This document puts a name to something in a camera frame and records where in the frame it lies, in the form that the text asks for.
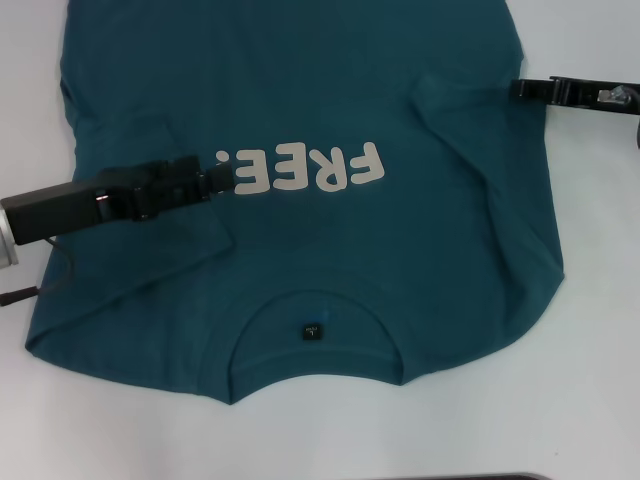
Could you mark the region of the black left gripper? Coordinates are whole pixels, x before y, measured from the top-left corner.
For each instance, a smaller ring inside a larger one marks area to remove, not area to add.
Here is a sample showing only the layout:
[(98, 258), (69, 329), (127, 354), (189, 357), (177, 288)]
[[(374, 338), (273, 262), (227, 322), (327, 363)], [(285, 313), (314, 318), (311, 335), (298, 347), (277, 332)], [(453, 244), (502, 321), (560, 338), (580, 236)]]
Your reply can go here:
[(137, 187), (184, 184), (200, 177), (197, 156), (113, 167), (91, 178), (73, 180), (1, 200), (15, 243), (26, 245), (105, 223), (132, 220)]

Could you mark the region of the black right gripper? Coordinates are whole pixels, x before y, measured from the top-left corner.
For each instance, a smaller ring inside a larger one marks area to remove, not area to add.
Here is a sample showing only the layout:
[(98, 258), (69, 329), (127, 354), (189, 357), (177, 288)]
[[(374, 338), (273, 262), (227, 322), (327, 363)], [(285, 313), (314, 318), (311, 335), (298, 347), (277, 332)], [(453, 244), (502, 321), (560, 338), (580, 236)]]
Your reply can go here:
[(591, 106), (593, 110), (639, 115), (639, 85), (619, 82), (596, 82), (566, 77), (547, 80), (518, 79), (510, 85), (512, 98), (541, 101), (552, 106)]

